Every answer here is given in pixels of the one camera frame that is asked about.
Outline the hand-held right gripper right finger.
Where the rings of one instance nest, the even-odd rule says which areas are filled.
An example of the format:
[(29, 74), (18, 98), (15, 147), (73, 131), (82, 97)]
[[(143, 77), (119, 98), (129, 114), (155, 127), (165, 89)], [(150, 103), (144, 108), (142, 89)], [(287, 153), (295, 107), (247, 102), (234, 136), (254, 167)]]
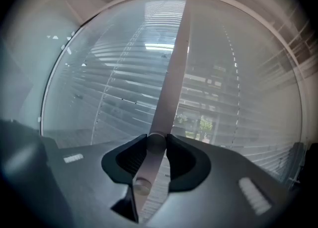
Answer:
[(169, 134), (166, 156), (170, 165), (169, 193), (187, 192), (198, 187), (211, 171), (211, 161), (201, 149)]

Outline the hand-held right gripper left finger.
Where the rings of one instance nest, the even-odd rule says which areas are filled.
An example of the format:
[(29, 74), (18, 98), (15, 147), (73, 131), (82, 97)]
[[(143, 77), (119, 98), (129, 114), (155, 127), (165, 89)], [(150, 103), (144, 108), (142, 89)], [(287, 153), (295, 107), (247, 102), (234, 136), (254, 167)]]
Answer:
[(133, 179), (146, 155), (147, 135), (142, 134), (109, 151), (101, 160), (103, 171), (113, 182), (128, 186), (125, 196), (118, 200), (111, 210), (135, 223), (139, 222), (139, 217), (133, 192)]

